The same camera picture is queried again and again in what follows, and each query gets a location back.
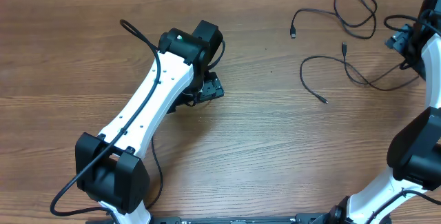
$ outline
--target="wood grain surface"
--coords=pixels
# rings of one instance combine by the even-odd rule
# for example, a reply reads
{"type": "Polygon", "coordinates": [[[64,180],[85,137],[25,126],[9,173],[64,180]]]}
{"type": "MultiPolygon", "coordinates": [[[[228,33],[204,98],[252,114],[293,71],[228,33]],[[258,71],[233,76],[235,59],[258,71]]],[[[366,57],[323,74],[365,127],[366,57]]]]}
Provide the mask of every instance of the wood grain surface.
{"type": "MultiPolygon", "coordinates": [[[[339,0],[344,18],[367,16],[356,0],[339,0]]],[[[425,83],[380,92],[358,87],[340,63],[305,64],[305,80],[329,100],[310,95],[301,61],[315,54],[347,59],[373,79],[401,62],[383,44],[390,14],[417,15],[422,0],[377,0],[378,27],[363,41],[335,18],[300,13],[297,38],[289,23],[299,8],[332,10],[333,0],[0,0],[0,222],[84,223],[92,213],[49,213],[55,194],[74,176],[74,144],[97,134],[135,92],[153,56],[127,33],[127,19],[153,42],[170,28],[192,32],[201,19],[219,26],[227,43],[216,66],[225,96],[179,107],[156,132],[164,190],[156,216],[286,216],[327,212],[386,168],[392,138],[424,109],[425,83]]],[[[369,34],[372,22],[356,30],[369,34]]],[[[382,87],[414,77],[392,73],[382,87]]],[[[144,164],[158,191],[158,172],[144,164]]],[[[439,193],[430,196],[441,198],[439,193]]],[[[73,187],[62,211],[96,206],[73,187]]],[[[440,207],[413,198],[394,223],[439,223],[440,207]]]]}

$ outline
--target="cable plug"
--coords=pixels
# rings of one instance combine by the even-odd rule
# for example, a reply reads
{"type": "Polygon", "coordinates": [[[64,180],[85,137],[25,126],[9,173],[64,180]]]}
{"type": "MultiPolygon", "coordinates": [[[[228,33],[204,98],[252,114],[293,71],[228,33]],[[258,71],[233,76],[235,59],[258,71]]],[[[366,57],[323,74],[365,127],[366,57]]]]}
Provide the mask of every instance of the cable plug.
{"type": "Polygon", "coordinates": [[[316,97],[318,98],[318,100],[322,101],[322,103],[328,104],[328,100],[326,100],[325,97],[323,97],[323,96],[316,96],[316,97]]]}
{"type": "Polygon", "coordinates": [[[289,34],[291,35],[291,39],[296,38],[296,28],[293,24],[291,24],[291,28],[289,29],[289,34]]]}
{"type": "Polygon", "coordinates": [[[347,44],[346,44],[346,42],[343,42],[342,43],[342,54],[343,54],[343,57],[346,56],[346,53],[347,53],[347,44]]]}

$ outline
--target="black cable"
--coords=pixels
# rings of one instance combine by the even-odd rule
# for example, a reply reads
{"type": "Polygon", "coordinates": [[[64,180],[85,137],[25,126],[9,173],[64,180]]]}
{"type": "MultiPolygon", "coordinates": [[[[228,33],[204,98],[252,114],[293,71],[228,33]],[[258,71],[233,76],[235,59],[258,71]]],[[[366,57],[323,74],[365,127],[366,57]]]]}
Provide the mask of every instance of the black cable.
{"type": "Polygon", "coordinates": [[[187,105],[188,107],[194,107],[196,106],[197,101],[198,101],[198,96],[196,94],[193,94],[193,103],[189,104],[188,102],[184,102],[184,104],[187,105]]]}
{"type": "Polygon", "coordinates": [[[215,60],[211,65],[207,67],[207,71],[213,69],[219,63],[220,59],[223,56],[224,51],[225,51],[225,41],[222,40],[222,52],[220,53],[219,58],[217,58],[217,60],[215,60]]]}
{"type": "Polygon", "coordinates": [[[110,213],[108,212],[107,214],[112,217],[112,220],[113,220],[114,224],[120,224],[119,221],[118,221],[118,218],[116,217],[115,212],[110,212],[110,213]]]}
{"type": "Polygon", "coordinates": [[[421,192],[417,192],[415,190],[403,190],[399,194],[396,194],[391,200],[387,201],[383,206],[381,206],[377,211],[375,211],[371,217],[369,217],[369,220],[366,222],[366,224],[370,224],[376,217],[383,211],[386,207],[389,207],[390,204],[392,204],[394,201],[397,201],[401,196],[406,197],[406,194],[415,194],[417,196],[421,196],[425,200],[428,200],[431,203],[435,203],[436,205],[441,205],[441,201],[435,200],[429,196],[426,196],[425,194],[421,192]]]}
{"type": "Polygon", "coordinates": [[[153,158],[154,161],[156,163],[156,166],[158,166],[158,171],[159,171],[159,181],[161,182],[160,186],[159,186],[159,191],[158,191],[158,195],[156,196],[156,198],[147,206],[147,209],[150,209],[151,207],[153,207],[153,205],[157,202],[157,200],[159,199],[159,197],[161,196],[161,193],[163,191],[163,172],[161,170],[161,167],[159,166],[159,162],[158,162],[158,158],[156,157],[156,153],[154,152],[154,143],[153,143],[153,136],[152,136],[152,154],[153,154],[153,158]]]}
{"type": "Polygon", "coordinates": [[[144,99],[142,104],[138,107],[138,109],[132,115],[132,117],[130,117],[129,121],[127,121],[127,123],[124,125],[124,127],[122,127],[120,129],[119,133],[113,138],[112,142],[110,142],[109,145],[107,145],[107,147],[100,154],[98,154],[98,156],[96,156],[94,160],[92,160],[76,176],[74,176],[74,178],[71,179],[69,181],[69,183],[66,184],[66,186],[64,186],[63,189],[61,189],[61,191],[54,197],[54,199],[50,203],[50,212],[53,215],[55,215],[55,216],[71,216],[71,215],[74,215],[74,214],[82,214],[82,213],[87,213],[87,212],[97,211],[97,210],[105,211],[107,213],[111,213],[112,212],[111,209],[109,209],[107,207],[89,207],[89,208],[85,208],[85,209],[82,209],[82,210],[74,210],[74,211],[69,211],[69,212],[58,212],[58,211],[55,210],[55,205],[57,204],[58,200],[67,192],[67,190],[70,187],[72,187],[72,185],[74,185],[74,183],[79,178],[81,178],[85,172],[87,172],[96,162],[98,162],[104,156],[108,156],[110,149],[119,140],[119,138],[121,138],[124,135],[124,133],[127,131],[127,129],[130,127],[130,125],[133,123],[135,118],[143,110],[143,108],[145,107],[145,105],[149,101],[150,97],[152,97],[153,92],[155,91],[155,89],[156,89],[156,87],[157,87],[157,85],[159,83],[159,78],[160,78],[160,75],[161,75],[161,63],[159,61],[159,56],[158,56],[158,52],[156,51],[156,47],[153,44],[151,44],[150,41],[147,38],[145,38],[145,36],[143,34],[141,34],[141,32],[139,32],[128,21],[120,20],[120,24],[123,26],[123,28],[125,28],[131,34],[133,34],[134,36],[138,37],[140,40],[144,41],[149,46],[149,48],[152,50],[152,52],[154,54],[154,57],[155,57],[155,60],[156,60],[156,66],[157,66],[156,78],[154,80],[152,89],[150,89],[148,95],[146,96],[146,98],[144,99]]]}
{"type": "Polygon", "coordinates": [[[326,10],[319,10],[319,9],[313,9],[313,8],[301,8],[299,10],[297,10],[297,12],[294,14],[293,18],[292,18],[292,22],[291,22],[291,28],[289,29],[289,34],[291,35],[291,38],[296,38],[296,29],[294,27],[294,19],[296,18],[297,14],[302,12],[302,11],[306,11],[306,12],[319,12],[319,13],[325,13],[325,14],[332,14],[333,16],[336,16],[337,19],[341,22],[342,27],[345,29],[345,32],[355,38],[358,39],[370,39],[373,34],[376,31],[377,28],[377,17],[375,16],[375,13],[377,11],[378,5],[377,2],[375,0],[371,0],[375,6],[375,8],[372,10],[367,4],[365,0],[360,0],[361,4],[371,13],[364,21],[357,23],[357,24],[350,24],[347,21],[345,21],[340,14],[337,11],[337,0],[334,0],[334,12],[330,12],[330,11],[326,11],[326,10]],[[373,19],[373,29],[372,29],[372,33],[369,36],[362,36],[359,34],[354,34],[352,31],[350,31],[348,29],[348,27],[350,28],[358,28],[360,26],[363,26],[366,22],[368,22],[368,20],[373,19]]]}
{"type": "Polygon", "coordinates": [[[418,22],[421,25],[426,26],[428,29],[434,31],[436,34],[441,36],[441,31],[439,31],[438,29],[433,27],[431,24],[427,23],[426,21],[423,21],[422,19],[411,17],[411,16],[408,16],[408,15],[405,15],[405,14],[393,14],[393,15],[390,15],[390,16],[384,18],[384,25],[386,26],[386,28],[388,28],[390,30],[399,31],[399,32],[408,32],[409,31],[409,30],[403,30],[401,28],[392,27],[391,25],[389,25],[387,23],[387,21],[390,20],[390,19],[406,19],[406,20],[415,21],[415,22],[418,22]]]}
{"type": "Polygon", "coordinates": [[[346,53],[347,53],[347,45],[346,43],[342,43],[342,54],[343,54],[343,60],[341,59],[337,59],[334,57],[329,57],[329,56],[325,56],[325,55],[315,55],[315,56],[311,56],[311,57],[307,57],[306,59],[304,59],[302,61],[302,63],[300,64],[300,81],[303,84],[303,87],[305,87],[305,89],[307,91],[309,91],[311,94],[313,94],[315,97],[318,98],[318,100],[322,101],[323,103],[328,103],[328,101],[326,100],[326,98],[324,98],[323,96],[320,96],[319,94],[315,93],[313,90],[311,90],[305,83],[305,80],[303,79],[303,73],[302,73],[302,67],[303,64],[311,59],[317,59],[317,58],[324,58],[324,59],[333,59],[334,61],[338,61],[340,63],[342,63],[343,65],[345,65],[345,71],[346,71],[346,75],[348,76],[349,80],[351,80],[354,83],[358,83],[361,85],[369,85],[372,88],[376,89],[376,90],[380,90],[380,91],[392,91],[392,90],[397,90],[400,89],[406,85],[409,85],[410,83],[412,83],[413,81],[415,81],[418,76],[416,76],[415,78],[413,78],[410,81],[407,81],[406,83],[403,83],[399,86],[396,87],[392,87],[392,88],[387,88],[387,89],[383,89],[383,88],[379,88],[377,86],[375,86],[373,83],[375,83],[376,81],[380,80],[381,78],[383,78],[384,76],[388,75],[390,72],[392,72],[393,70],[395,70],[396,68],[398,68],[400,66],[400,64],[395,65],[394,67],[392,67],[390,70],[388,70],[387,72],[385,72],[384,74],[382,74],[381,76],[379,76],[378,78],[374,79],[373,81],[368,81],[355,67],[352,66],[352,64],[350,64],[349,62],[346,62],[346,53]],[[350,67],[358,76],[360,76],[361,79],[363,79],[364,82],[360,82],[355,80],[350,73],[347,70],[347,67],[350,67]]]}

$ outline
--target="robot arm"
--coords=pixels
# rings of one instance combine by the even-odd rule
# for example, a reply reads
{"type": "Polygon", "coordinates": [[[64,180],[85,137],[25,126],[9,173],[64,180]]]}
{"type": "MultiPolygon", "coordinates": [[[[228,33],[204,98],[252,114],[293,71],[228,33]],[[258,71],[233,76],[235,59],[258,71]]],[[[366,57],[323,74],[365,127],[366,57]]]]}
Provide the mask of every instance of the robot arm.
{"type": "MultiPolygon", "coordinates": [[[[432,15],[425,21],[439,30],[441,0],[424,0],[419,18],[426,18],[428,10],[432,15]]],[[[403,30],[408,32],[395,33],[387,45],[426,80],[426,110],[392,140],[387,155],[389,168],[364,190],[347,198],[346,206],[340,206],[346,219],[357,224],[379,224],[415,196],[402,192],[425,193],[441,185],[441,145],[437,144],[441,137],[441,37],[420,23],[412,30],[409,26],[403,30]]]]}
{"type": "Polygon", "coordinates": [[[142,110],[134,114],[154,87],[159,73],[156,71],[156,61],[114,120],[97,137],[84,133],[76,142],[76,171],[79,173],[117,135],[121,135],[121,128],[126,123],[131,123],[111,147],[109,154],[77,181],[80,190],[113,211],[112,216],[118,223],[150,222],[150,213],[143,203],[150,178],[142,158],[165,114],[174,112],[176,106],[188,104],[189,101],[195,105],[223,96],[223,88],[216,73],[208,72],[213,67],[208,64],[221,43],[225,44],[218,27],[206,21],[201,21],[193,34],[175,28],[164,33],[158,46],[161,65],[159,82],[142,110]],[[117,155],[119,159],[111,159],[111,154],[117,155]]]}

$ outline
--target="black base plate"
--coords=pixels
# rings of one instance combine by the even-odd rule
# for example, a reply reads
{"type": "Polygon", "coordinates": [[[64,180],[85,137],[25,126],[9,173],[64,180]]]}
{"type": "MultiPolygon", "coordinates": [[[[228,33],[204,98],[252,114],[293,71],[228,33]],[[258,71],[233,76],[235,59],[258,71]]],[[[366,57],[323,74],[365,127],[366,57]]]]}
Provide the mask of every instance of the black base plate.
{"type": "Polygon", "coordinates": [[[297,214],[280,217],[228,217],[228,218],[154,218],[150,224],[312,224],[322,214],[297,214]]]}

